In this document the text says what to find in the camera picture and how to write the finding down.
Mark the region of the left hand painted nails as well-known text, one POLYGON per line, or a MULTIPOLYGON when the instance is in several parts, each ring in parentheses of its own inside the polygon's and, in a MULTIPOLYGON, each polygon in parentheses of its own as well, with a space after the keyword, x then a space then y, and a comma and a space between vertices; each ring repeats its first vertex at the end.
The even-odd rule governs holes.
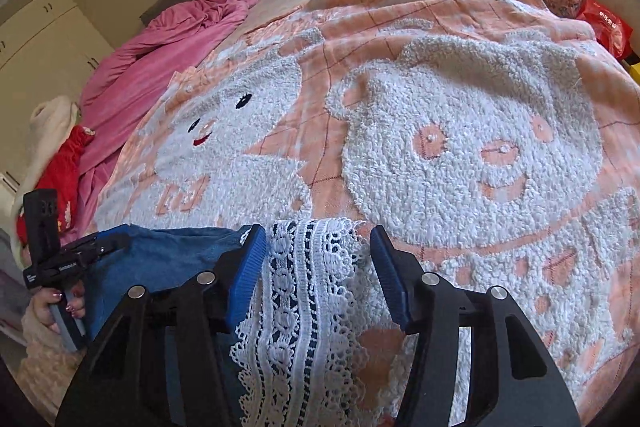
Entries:
MULTIPOLYGON (((77 282, 70 293, 72 297, 67 299, 66 311, 74 319, 82 320, 86 315, 84 283, 77 282)), ((61 329, 55 322, 52 310, 62 300, 62 297, 62 291, 54 288, 40 288, 32 296, 32 309, 34 309, 37 320, 55 334, 59 334, 61 329)))

